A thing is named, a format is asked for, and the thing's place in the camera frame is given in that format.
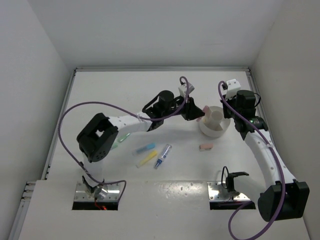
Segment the white round divided container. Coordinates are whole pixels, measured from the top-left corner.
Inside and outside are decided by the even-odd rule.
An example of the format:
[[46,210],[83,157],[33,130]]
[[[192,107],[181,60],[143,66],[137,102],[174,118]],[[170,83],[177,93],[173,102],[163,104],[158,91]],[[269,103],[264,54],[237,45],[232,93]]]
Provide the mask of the white round divided container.
[[231,120],[224,118],[223,109],[219,106],[209,106],[207,119],[199,122],[201,132],[211,138],[220,138],[231,124]]

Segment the pink highlighter pen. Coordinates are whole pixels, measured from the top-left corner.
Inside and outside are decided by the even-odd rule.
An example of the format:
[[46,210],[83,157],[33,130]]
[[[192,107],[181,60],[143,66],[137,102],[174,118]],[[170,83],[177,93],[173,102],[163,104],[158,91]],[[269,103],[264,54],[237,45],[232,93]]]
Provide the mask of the pink highlighter pen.
[[202,109],[202,112],[204,113],[203,116],[199,117],[196,121],[206,121],[207,120],[207,113],[209,112],[210,107],[208,105],[205,105],[204,108]]

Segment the blue highlighter pen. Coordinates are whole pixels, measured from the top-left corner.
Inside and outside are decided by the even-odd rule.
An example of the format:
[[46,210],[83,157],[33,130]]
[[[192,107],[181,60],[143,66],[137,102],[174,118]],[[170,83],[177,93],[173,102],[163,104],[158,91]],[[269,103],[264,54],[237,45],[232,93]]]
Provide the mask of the blue highlighter pen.
[[155,143],[149,143],[147,145],[144,145],[142,147],[139,147],[139,148],[135,149],[133,153],[136,154],[136,155],[139,155],[139,154],[142,154],[142,153],[147,152],[149,150],[152,150],[155,147],[156,147]]

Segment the green highlighter pen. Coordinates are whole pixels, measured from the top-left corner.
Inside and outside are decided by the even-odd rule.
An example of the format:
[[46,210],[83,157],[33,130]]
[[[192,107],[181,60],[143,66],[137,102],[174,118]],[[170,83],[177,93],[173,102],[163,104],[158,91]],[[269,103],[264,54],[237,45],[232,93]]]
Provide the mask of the green highlighter pen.
[[116,141],[112,144],[111,150],[117,148],[119,144],[123,143],[130,135],[131,135],[130,133],[127,133],[123,136],[118,137]]

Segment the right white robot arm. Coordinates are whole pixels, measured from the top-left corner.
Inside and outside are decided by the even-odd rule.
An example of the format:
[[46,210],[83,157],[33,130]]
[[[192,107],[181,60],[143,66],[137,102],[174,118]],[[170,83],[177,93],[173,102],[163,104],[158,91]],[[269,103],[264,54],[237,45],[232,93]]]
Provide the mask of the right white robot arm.
[[224,94],[220,97],[224,118],[234,120],[235,129],[252,151],[265,181],[259,185],[248,173],[234,172],[226,178],[227,190],[246,194],[266,222],[275,214],[277,221],[301,218],[308,201],[309,186],[298,181],[283,163],[266,122],[256,115],[255,93],[238,90],[231,98]]

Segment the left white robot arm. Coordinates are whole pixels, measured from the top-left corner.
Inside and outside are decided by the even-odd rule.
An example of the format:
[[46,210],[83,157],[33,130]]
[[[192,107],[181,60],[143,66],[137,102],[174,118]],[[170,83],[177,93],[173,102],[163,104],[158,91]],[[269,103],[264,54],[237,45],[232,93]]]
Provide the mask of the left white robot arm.
[[168,116],[182,116],[186,121],[192,121],[203,117],[205,113],[196,106],[192,97],[175,97],[171,91],[163,90],[136,115],[113,117],[97,113],[78,134],[76,140],[84,155],[83,166],[87,171],[82,181],[93,197],[102,191],[105,182],[103,159],[118,136],[156,130]]

